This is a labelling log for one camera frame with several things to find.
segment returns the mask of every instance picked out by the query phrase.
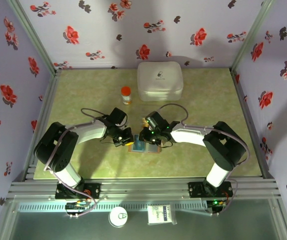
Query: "white storage box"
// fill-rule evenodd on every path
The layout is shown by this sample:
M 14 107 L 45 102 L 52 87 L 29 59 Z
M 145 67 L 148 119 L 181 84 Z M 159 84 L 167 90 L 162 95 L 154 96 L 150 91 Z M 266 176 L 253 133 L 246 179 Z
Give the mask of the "white storage box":
M 175 61 L 141 62 L 137 81 L 139 97 L 143 101 L 177 101 L 182 97 L 183 73 Z

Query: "box lid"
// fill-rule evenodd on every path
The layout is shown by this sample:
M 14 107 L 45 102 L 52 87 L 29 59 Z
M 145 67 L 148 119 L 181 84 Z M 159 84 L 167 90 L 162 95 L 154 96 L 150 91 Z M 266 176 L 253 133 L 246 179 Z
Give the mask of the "box lid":
M 184 87 L 183 73 L 175 61 L 146 61 L 138 65 L 139 91 L 174 92 Z

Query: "floral wallpaper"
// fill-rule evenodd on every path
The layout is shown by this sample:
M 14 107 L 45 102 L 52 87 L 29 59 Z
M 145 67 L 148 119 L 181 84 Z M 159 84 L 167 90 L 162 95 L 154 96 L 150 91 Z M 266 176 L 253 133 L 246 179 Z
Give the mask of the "floral wallpaper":
M 275 1 L 236 73 L 287 210 L 287 1 Z
M 55 69 L 231 67 L 262 0 L 19 0 Z M 261 45 L 255 47 L 258 58 Z
M 47 6 L 37 8 L 43 14 Z M 11 182 L 24 172 L 49 80 L 48 69 L 17 17 L 0 0 L 0 212 Z

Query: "small bottle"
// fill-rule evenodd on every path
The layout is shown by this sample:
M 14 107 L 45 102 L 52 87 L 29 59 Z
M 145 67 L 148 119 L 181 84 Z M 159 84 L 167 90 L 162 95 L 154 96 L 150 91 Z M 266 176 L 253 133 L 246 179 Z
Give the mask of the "small bottle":
M 129 105 L 132 103 L 132 95 L 130 87 L 124 86 L 121 88 L 121 96 L 123 104 Z

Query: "table surface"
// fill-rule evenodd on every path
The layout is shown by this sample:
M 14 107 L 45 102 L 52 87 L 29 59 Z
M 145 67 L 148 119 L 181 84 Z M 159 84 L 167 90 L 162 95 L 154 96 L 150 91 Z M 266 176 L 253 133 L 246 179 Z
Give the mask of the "table surface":
M 260 176 L 261 171 L 246 121 L 228 68 L 182 69 L 183 92 L 176 103 L 189 112 L 188 125 L 212 126 L 226 122 L 249 146 L 249 162 L 237 167 L 232 176 Z M 131 88 L 132 104 L 124 105 L 120 89 Z M 109 114 L 115 107 L 128 115 L 133 134 L 141 131 L 142 117 L 169 103 L 140 100 L 136 69 L 63 70 L 55 93 L 48 127 L 53 122 L 64 125 L 91 121 L 81 114 L 81 108 L 92 108 Z M 167 106 L 161 115 L 168 120 L 180 121 L 185 112 L 177 106 Z M 200 145 L 176 143 L 160 153 L 130 153 L 128 147 L 115 147 L 92 139 L 78 144 L 71 164 L 85 179 L 89 178 L 158 178 L 204 177 L 214 160 Z M 34 179 L 53 179 L 43 172 L 38 161 Z

